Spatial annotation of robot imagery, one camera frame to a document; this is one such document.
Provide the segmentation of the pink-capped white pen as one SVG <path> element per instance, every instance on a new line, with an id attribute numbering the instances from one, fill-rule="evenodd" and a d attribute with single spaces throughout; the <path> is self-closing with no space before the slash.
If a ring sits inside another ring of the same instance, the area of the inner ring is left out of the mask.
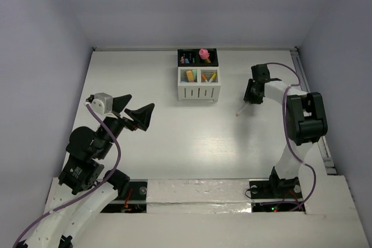
<path id="1" fill-rule="evenodd" d="M 247 103 L 244 103 L 243 105 L 242 105 L 242 107 L 236 112 L 236 114 L 235 114 L 235 116 L 236 117 L 238 117 L 238 116 L 240 116 L 243 112 L 244 112 L 244 110 L 246 109 L 246 106 L 247 106 L 248 104 Z"/>

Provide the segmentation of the yellow-capped white pen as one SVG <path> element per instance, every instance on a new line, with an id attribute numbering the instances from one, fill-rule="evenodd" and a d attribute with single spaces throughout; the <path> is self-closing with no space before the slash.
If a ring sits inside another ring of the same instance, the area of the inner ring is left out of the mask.
<path id="1" fill-rule="evenodd" d="M 208 83 L 212 83 L 217 77 L 217 73 L 213 73 L 213 75 L 211 76 L 211 78 L 208 80 Z"/>

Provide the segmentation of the orange-capped white pen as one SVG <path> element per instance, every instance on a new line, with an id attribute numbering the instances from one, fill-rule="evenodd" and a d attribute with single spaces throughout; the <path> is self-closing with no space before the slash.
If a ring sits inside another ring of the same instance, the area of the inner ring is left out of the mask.
<path id="1" fill-rule="evenodd" d="M 208 79 L 206 78 L 204 74 L 201 74 L 201 79 L 203 82 L 208 82 Z"/>

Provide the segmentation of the pink glue stick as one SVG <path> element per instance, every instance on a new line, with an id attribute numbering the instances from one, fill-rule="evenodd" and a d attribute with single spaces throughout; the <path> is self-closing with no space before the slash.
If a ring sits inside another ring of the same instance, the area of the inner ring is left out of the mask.
<path id="1" fill-rule="evenodd" d="M 204 62 L 206 62 L 206 63 L 211 62 L 210 54 L 209 54 L 209 51 L 207 49 L 200 49 L 199 50 L 199 56 Z"/>

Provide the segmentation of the orange pink pastel highlighter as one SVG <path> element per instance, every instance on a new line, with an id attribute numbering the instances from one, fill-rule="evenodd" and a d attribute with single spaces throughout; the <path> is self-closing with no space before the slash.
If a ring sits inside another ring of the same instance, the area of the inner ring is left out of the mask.
<path id="1" fill-rule="evenodd" d="M 192 72 L 191 72 L 191 70 L 187 70 L 187 71 L 186 71 L 186 75 L 187 75 L 187 81 L 188 81 L 188 82 L 194 82 L 193 77 L 192 77 Z"/>

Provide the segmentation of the long green highlighter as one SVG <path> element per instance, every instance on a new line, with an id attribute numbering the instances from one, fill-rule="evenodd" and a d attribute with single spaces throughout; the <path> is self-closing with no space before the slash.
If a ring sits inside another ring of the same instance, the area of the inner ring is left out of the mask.
<path id="1" fill-rule="evenodd" d="M 191 70 L 194 82 L 197 82 L 197 69 Z"/>

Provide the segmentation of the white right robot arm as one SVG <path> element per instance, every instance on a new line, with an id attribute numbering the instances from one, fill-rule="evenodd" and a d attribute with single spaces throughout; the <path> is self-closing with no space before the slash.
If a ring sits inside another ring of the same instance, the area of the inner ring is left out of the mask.
<path id="1" fill-rule="evenodd" d="M 252 78 L 248 81 L 244 102 L 260 105 L 265 99 L 270 99 L 281 105 L 286 146 L 278 163 L 272 168 L 268 186 L 264 187 L 265 192 L 280 197 L 294 189 L 299 181 L 301 166 L 314 171 L 305 162 L 305 157 L 312 146 L 326 135 L 328 123 L 321 93 L 300 90 L 299 77 L 292 84 L 273 78 L 269 65 L 264 63 L 251 67 Z"/>

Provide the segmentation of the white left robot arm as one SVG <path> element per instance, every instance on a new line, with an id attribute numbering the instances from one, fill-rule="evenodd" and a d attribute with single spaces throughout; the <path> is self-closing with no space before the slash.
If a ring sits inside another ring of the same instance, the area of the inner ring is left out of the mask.
<path id="1" fill-rule="evenodd" d="M 124 129 L 146 131 L 155 108 L 150 103 L 130 110 L 126 106 L 131 98 L 130 94 L 97 93 L 85 100 L 84 106 L 99 126 L 72 131 L 66 146 L 68 159 L 49 207 L 13 247 L 76 247 L 90 222 L 110 202 L 130 195 L 130 177 L 118 169 L 121 147 L 117 139 Z"/>

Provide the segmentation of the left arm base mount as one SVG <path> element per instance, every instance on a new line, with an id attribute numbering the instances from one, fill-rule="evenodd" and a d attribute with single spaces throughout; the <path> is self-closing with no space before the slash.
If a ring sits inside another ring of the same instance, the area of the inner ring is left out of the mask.
<path id="1" fill-rule="evenodd" d="M 101 213 L 146 213 L 147 191 L 147 180 L 130 181 L 127 193 L 110 202 Z"/>

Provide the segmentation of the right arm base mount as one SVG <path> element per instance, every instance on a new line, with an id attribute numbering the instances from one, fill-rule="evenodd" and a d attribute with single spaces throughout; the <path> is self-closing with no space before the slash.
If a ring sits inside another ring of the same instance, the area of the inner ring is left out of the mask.
<path id="1" fill-rule="evenodd" d="M 245 190 L 245 197 L 251 201 L 253 213 L 278 213 L 306 211 L 303 204 L 301 186 L 297 183 L 288 189 L 280 189 L 277 193 L 270 190 L 269 181 L 253 180 Z"/>

